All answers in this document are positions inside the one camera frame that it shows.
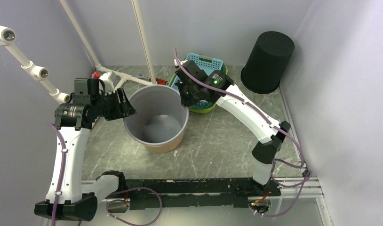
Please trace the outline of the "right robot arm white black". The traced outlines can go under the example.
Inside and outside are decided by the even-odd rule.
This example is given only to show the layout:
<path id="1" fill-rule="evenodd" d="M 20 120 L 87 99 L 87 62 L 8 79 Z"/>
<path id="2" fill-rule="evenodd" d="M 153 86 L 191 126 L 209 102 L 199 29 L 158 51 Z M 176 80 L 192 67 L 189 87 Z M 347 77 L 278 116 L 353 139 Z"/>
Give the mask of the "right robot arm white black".
<path id="1" fill-rule="evenodd" d="M 256 195 L 265 194 L 270 188 L 275 155 L 285 139 L 283 133 L 291 128 L 290 124 L 279 122 L 262 112 L 221 69 L 207 75 L 192 60 L 174 62 L 179 78 L 176 85 L 183 106 L 194 106 L 202 100 L 216 104 L 235 116 L 255 135 L 258 142 L 252 155 L 257 163 L 251 189 Z"/>

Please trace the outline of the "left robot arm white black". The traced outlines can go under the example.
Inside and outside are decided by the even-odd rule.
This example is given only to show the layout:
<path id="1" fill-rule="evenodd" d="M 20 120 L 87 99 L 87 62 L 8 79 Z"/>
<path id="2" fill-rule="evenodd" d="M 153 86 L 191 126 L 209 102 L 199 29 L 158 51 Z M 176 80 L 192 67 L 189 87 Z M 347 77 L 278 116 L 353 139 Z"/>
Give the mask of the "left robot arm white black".
<path id="1" fill-rule="evenodd" d="M 43 201 L 36 203 L 34 213 L 51 220 L 91 221 L 98 204 L 109 195 L 126 194 L 125 176 L 120 171 L 104 172 L 89 185 L 81 183 L 84 153 L 93 123 L 134 115 L 122 88 L 113 88 L 97 78 L 77 78 L 74 91 L 55 110 L 56 158 L 50 187 Z"/>

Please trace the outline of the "black plastic bucket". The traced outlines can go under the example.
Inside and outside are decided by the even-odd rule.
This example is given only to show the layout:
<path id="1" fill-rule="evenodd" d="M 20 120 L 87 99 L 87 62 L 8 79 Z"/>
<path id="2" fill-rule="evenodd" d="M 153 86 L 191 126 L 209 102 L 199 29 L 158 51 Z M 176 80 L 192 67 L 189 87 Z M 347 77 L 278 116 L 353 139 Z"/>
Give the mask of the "black plastic bucket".
<path id="1" fill-rule="evenodd" d="M 257 94 L 274 92 L 294 49 L 293 40 L 283 33 L 267 31 L 260 34 L 240 73 L 243 85 Z"/>

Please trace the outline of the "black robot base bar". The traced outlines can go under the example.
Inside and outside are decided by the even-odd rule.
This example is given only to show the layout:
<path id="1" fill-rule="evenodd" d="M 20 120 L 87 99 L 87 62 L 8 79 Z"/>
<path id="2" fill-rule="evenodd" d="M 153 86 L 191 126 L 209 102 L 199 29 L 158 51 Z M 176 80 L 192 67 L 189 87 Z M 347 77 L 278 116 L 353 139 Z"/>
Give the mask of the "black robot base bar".
<path id="1" fill-rule="evenodd" d="M 222 205 L 246 208 L 254 197 L 281 195 L 272 180 L 261 185 L 252 178 L 125 179 L 122 172 L 118 175 L 118 191 L 132 189 L 125 194 L 131 210 Z"/>

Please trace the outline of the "grey plastic bucket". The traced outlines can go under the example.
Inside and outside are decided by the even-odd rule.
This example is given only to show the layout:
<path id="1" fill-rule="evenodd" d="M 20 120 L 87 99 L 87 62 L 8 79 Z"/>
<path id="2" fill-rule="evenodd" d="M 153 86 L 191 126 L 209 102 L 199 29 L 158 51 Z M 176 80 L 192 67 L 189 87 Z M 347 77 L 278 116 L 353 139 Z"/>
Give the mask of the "grey plastic bucket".
<path id="1" fill-rule="evenodd" d="M 124 119 L 128 134 L 142 145 L 162 145 L 185 132 L 189 109 L 168 86 L 150 85 L 136 91 L 129 102 L 136 114 Z"/>

